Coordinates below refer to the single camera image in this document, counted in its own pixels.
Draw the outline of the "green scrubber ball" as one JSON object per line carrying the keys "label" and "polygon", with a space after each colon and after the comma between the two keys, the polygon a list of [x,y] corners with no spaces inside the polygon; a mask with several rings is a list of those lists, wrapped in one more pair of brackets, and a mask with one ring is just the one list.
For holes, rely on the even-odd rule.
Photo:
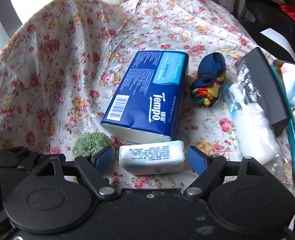
{"label": "green scrubber ball", "polygon": [[111,146],[112,150],[115,150],[112,139],[105,133],[86,133],[76,140],[73,145],[72,154],[74,158],[84,154],[94,155],[107,146]]}

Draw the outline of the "cotton pads plastic bag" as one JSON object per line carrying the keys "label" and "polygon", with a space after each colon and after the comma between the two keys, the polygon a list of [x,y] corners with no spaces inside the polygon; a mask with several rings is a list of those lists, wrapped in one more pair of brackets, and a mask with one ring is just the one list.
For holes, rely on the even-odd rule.
{"label": "cotton pads plastic bag", "polygon": [[223,98],[236,130],[240,156],[253,157],[260,164],[270,163],[280,153],[276,135],[267,118],[267,97],[259,88],[245,61],[236,64],[236,80],[223,85]]}

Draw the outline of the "small white tissue packet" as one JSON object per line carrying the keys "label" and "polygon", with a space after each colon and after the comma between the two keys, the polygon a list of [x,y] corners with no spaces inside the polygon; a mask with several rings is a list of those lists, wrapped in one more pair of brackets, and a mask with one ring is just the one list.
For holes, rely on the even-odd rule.
{"label": "small white tissue packet", "polygon": [[119,165],[136,176],[182,172],[184,162],[184,143],[180,140],[119,148]]}

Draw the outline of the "colourful rolled sock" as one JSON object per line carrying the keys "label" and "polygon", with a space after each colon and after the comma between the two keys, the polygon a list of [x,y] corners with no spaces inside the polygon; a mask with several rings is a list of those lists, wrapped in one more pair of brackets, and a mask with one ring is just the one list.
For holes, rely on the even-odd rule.
{"label": "colourful rolled sock", "polygon": [[198,105],[214,105],[226,78],[226,62],[221,53],[206,55],[199,64],[197,78],[190,85],[191,97]]}

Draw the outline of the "blue Tempo tissue pack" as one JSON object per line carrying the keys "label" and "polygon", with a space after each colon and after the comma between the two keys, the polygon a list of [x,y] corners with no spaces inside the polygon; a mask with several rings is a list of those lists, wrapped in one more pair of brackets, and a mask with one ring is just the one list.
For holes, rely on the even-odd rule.
{"label": "blue Tempo tissue pack", "polygon": [[117,139],[147,144],[175,139],[188,54],[138,51],[101,121]]}

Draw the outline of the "floral tablecloth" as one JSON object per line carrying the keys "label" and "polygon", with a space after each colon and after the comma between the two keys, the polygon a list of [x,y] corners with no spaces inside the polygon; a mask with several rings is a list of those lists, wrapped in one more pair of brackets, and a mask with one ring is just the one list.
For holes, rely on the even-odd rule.
{"label": "floral tablecloth", "polygon": [[71,160],[80,135],[103,130],[100,121],[139,50],[187,53],[192,83],[205,55],[221,53],[232,79],[235,62],[255,47],[211,0],[54,0],[0,53],[0,148]]}

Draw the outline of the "black rectangular box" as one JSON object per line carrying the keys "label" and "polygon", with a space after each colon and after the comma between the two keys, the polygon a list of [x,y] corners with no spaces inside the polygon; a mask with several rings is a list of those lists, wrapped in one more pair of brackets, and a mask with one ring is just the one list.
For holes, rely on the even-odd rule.
{"label": "black rectangular box", "polygon": [[276,74],[259,47],[235,63],[238,89],[250,103],[258,103],[276,136],[286,128],[290,113]]}

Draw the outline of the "gold teal metal tin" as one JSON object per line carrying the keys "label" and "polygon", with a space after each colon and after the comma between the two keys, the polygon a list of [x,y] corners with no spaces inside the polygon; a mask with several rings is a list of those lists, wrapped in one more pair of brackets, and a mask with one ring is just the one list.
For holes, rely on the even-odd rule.
{"label": "gold teal metal tin", "polygon": [[285,61],[274,60],[273,63],[271,64],[271,69],[275,75],[275,78],[276,78],[279,86],[280,86],[280,89],[283,94],[283,98],[286,102],[287,109],[290,113],[290,120],[286,126],[286,129],[287,129],[287,134],[288,134],[289,145],[291,147],[292,169],[293,169],[293,173],[295,175],[295,122],[294,122],[294,117],[293,117],[293,113],[291,110],[291,105],[287,99],[286,90],[285,90],[283,79],[282,79],[282,73],[281,73],[280,68],[283,63],[285,63]]}

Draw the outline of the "white paper sheet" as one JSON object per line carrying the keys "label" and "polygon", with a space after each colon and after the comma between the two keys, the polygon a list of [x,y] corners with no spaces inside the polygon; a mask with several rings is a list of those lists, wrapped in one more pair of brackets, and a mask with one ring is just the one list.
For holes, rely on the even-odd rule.
{"label": "white paper sheet", "polygon": [[284,50],[286,50],[290,54],[291,58],[295,62],[295,52],[288,40],[283,35],[281,35],[279,32],[275,31],[272,28],[265,29],[260,33],[268,39],[272,40],[273,42],[277,43],[282,48],[284,48]]}

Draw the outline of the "black leather sofa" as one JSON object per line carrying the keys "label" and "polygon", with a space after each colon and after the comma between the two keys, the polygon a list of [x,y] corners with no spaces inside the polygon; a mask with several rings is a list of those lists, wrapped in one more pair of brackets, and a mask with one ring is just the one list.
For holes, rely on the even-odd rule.
{"label": "black leather sofa", "polygon": [[[295,5],[295,0],[283,0],[287,5]],[[271,0],[246,0],[246,9],[255,20],[245,17],[240,22],[253,40],[263,49],[280,60],[293,62],[290,54],[272,40],[262,35],[262,31],[272,28],[283,35],[295,53],[295,20]]]}

